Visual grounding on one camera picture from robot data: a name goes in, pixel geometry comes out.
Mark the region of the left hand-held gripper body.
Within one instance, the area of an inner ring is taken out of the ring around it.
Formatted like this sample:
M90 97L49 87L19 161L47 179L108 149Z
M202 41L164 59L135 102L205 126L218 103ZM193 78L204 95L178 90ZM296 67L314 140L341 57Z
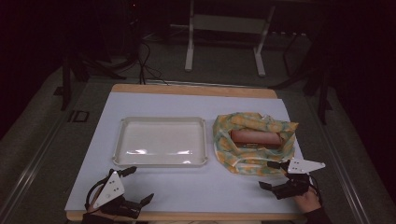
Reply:
M110 170L105 179L104 186L97 198L94 208L99 208L103 213L119 217L137 219L142 205L126 201L123 197L125 188L121 182L118 171Z

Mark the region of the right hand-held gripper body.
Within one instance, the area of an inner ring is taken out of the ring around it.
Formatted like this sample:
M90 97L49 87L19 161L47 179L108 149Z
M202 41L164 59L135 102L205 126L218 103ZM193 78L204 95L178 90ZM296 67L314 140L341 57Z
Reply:
M284 170L288 181L282 185L273 187L272 192L280 199L303 195L308 191L311 182L309 173L325 168L324 162L308 161L303 159L291 159L287 161L289 168Z

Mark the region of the reddish brown sausage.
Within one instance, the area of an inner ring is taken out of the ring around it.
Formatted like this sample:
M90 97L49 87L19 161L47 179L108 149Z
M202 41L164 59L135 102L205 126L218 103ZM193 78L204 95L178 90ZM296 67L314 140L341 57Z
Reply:
M231 139L240 147L280 147L282 145L282 139L278 133L232 130Z

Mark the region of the white plastic tray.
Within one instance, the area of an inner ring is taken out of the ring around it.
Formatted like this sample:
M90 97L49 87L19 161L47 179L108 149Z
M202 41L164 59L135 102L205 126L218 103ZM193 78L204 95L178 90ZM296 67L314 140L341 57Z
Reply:
M113 162L121 167L189 167L207 161L205 121L198 117L121 120Z

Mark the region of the yellow green patterned cloth bag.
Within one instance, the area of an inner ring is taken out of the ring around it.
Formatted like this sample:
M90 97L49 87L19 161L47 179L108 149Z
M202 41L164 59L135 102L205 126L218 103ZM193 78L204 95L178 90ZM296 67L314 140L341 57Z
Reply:
M286 161L294 157L297 127L297 122L277 120L253 112L219 115L213 124L215 155L218 161L233 174L283 175L282 171L270 168L267 162ZM238 147L231 138L233 130L278 133L282 144L280 149Z

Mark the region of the person's left hand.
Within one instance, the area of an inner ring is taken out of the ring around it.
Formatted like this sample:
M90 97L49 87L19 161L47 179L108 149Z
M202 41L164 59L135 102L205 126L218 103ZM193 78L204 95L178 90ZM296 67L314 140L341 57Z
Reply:
M87 209L87 213L90 214L90 215L96 215L96 216L99 216L99 217L104 217L105 214L99 208L94 208L93 207L95 205L96 201L97 201L97 198L98 198L100 192L101 192L101 190L98 189L94 193L92 201L91 201L91 203L89 205L89 208Z

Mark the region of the person's right hand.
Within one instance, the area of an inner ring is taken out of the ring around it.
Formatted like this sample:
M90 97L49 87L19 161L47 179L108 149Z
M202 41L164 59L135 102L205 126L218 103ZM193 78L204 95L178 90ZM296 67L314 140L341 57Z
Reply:
M304 214L315 211L321 207L319 197L313 188L309 188L303 195L294 196L293 200Z

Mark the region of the black floor plate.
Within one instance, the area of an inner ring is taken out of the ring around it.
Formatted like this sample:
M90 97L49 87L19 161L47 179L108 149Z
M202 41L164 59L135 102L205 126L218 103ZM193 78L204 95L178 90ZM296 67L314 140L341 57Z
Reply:
M89 111L72 110L67 121L68 122L87 122L90 116Z

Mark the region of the black stand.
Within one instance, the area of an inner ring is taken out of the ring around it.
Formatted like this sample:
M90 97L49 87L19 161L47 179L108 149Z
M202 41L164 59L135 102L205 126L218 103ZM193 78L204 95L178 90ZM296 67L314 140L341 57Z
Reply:
M302 63L296 68L291 77L279 84L269 86L271 90L282 90L305 79L303 87L305 96L318 94L318 118L326 125L326 110L331 108L328 103L328 89L331 73L330 53L326 50L326 43L330 40L329 32L322 28L312 40Z
M114 79L124 79L124 77L117 75L112 72L109 68L93 60L87 55L82 53L79 54L67 54L63 58L62 66L62 85L57 87L54 94L62 97L61 110L65 111L71 102L72 90L71 90L71 74L74 74L78 81L87 82L89 74L86 71L87 66L92 66L94 69L104 74L107 77Z

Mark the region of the white metal stand frame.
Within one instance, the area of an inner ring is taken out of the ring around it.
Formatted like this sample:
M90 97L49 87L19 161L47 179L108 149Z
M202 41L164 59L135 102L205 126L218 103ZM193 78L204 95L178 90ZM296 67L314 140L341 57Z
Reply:
M184 70L191 72L193 68L194 56L194 31L217 31L228 33L241 33L259 35L260 41L253 48L253 55L256 69L259 77L265 77L264 62L262 59L262 50L266 37L269 34L269 28L272 18L276 11L276 6L270 4L264 19L230 17L220 15L197 14L194 12L194 0L189 0L189 23L186 25L188 29L188 45L185 59Z

